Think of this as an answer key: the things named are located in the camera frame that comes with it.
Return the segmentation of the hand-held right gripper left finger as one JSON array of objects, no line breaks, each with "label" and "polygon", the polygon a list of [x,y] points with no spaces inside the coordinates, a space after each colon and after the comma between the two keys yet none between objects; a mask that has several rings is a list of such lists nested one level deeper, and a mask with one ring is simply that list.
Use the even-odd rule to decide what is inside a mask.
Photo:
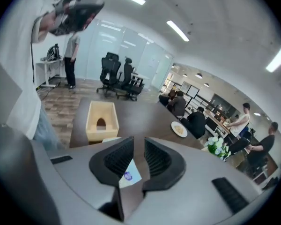
[{"label": "hand-held right gripper left finger", "polygon": [[134,138],[113,140],[113,145],[94,154],[89,168],[99,182],[119,187],[119,181],[134,156]]}]

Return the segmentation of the black office chair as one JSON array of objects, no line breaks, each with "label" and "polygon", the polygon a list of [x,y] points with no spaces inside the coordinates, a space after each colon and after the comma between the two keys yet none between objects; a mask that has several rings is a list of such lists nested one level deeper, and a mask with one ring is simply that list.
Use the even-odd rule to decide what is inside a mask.
[{"label": "black office chair", "polygon": [[144,85],[136,86],[137,80],[132,77],[132,60],[126,58],[124,64],[124,79],[123,81],[118,80],[115,85],[116,90],[124,91],[124,94],[116,93],[116,98],[124,97],[126,99],[137,101],[137,95],[139,95],[144,87]]},{"label": "black office chair", "polygon": [[96,93],[99,90],[104,90],[104,96],[107,97],[108,91],[115,92],[115,85],[118,83],[117,74],[121,66],[119,56],[117,54],[107,52],[106,56],[101,59],[102,71],[100,74],[100,81],[102,87],[96,89]]}]

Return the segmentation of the potted white flowers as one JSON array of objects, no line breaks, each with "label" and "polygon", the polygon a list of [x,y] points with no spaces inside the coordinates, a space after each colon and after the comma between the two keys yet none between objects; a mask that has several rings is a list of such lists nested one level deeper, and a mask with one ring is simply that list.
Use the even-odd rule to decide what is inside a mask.
[{"label": "potted white flowers", "polygon": [[218,138],[216,136],[210,137],[204,144],[204,149],[216,157],[218,157],[222,161],[226,161],[227,158],[231,155],[231,151],[229,150],[229,146],[224,142],[223,138]]}]

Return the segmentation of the round white table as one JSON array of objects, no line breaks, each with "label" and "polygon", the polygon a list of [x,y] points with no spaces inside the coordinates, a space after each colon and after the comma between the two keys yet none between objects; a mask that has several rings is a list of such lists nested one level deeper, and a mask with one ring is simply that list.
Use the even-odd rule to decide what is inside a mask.
[{"label": "round white table", "polygon": [[132,80],[134,81],[134,84],[143,84],[143,80],[147,80],[149,79],[148,77],[141,75],[141,74],[137,74],[137,73],[131,73],[132,76]]}]

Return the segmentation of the small wooden box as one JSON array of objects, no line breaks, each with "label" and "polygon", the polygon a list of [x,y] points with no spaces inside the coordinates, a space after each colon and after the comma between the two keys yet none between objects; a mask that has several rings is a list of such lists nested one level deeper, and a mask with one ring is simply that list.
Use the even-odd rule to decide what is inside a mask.
[{"label": "small wooden box", "polygon": [[[98,128],[98,121],[105,122],[105,129]],[[91,101],[86,121],[86,135],[89,142],[117,137],[119,123],[113,102]]]}]

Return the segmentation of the person's legs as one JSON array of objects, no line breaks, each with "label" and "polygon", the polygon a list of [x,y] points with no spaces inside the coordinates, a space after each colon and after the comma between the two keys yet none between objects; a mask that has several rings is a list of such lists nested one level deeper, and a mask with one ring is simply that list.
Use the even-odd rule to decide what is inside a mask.
[{"label": "person's legs", "polygon": [[41,143],[45,150],[59,150],[63,148],[43,105],[41,105],[39,120],[33,140]]}]

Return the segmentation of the white plate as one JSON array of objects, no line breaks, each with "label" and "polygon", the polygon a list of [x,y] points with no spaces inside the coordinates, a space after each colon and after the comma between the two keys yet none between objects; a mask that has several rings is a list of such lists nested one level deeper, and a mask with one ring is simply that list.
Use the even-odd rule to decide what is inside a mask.
[{"label": "white plate", "polygon": [[172,122],[171,123],[171,128],[173,130],[173,132],[175,134],[177,134],[178,136],[182,137],[182,138],[186,138],[187,137],[187,129],[179,122]]}]

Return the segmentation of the wooden desk white legs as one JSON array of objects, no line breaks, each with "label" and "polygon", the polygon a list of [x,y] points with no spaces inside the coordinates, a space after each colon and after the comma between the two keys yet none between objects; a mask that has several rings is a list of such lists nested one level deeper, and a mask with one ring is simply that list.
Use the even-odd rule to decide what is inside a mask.
[{"label": "wooden desk white legs", "polygon": [[222,131],[225,132],[224,137],[226,137],[228,134],[230,134],[230,130],[224,126],[222,121],[218,121],[209,110],[205,110],[205,114],[213,121],[217,124],[217,127],[219,127]]}]

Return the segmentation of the person's white sweatshirt torso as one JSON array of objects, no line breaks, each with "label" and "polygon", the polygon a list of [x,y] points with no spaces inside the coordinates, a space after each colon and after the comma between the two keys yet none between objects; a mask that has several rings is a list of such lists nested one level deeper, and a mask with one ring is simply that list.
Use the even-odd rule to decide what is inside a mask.
[{"label": "person's white sweatshirt torso", "polygon": [[49,33],[39,35],[40,20],[46,14],[41,13],[42,4],[43,0],[16,0],[10,16],[14,20],[8,22],[9,25],[14,26],[15,38],[12,39],[11,44],[15,45],[15,48],[12,49],[12,54],[7,56],[11,61],[6,65],[22,92],[7,123],[10,127],[23,132],[29,139],[34,137],[41,109],[41,102],[33,82],[31,49],[32,44],[44,41]]}]

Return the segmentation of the dark brown table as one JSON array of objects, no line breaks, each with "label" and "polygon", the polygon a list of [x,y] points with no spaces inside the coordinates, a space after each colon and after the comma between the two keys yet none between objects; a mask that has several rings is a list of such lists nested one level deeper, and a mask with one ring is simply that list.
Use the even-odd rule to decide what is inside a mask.
[{"label": "dark brown table", "polygon": [[[76,165],[86,165],[90,159],[92,148],[105,148],[107,144],[90,146],[86,135],[86,123],[91,103],[90,98],[83,97],[80,100],[73,121],[73,128],[68,153],[73,157]],[[199,160],[199,165],[223,164],[223,162],[208,152],[201,151],[199,140],[188,132],[185,138],[175,134],[171,129],[171,123],[177,121],[175,116],[160,104],[146,102],[114,101],[117,114],[119,131],[122,138],[134,137],[134,161],[137,166],[146,165],[144,158],[144,139],[153,137],[175,143],[174,149],[185,158],[192,151],[193,156]]]}]

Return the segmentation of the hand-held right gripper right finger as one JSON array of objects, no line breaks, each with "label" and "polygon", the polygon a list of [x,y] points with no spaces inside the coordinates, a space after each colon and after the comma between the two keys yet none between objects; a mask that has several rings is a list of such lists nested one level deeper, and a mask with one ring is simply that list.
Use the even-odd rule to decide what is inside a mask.
[{"label": "hand-held right gripper right finger", "polygon": [[180,153],[148,137],[145,138],[144,158],[148,164],[150,179],[143,183],[143,192],[167,190],[186,171],[186,161]]}]

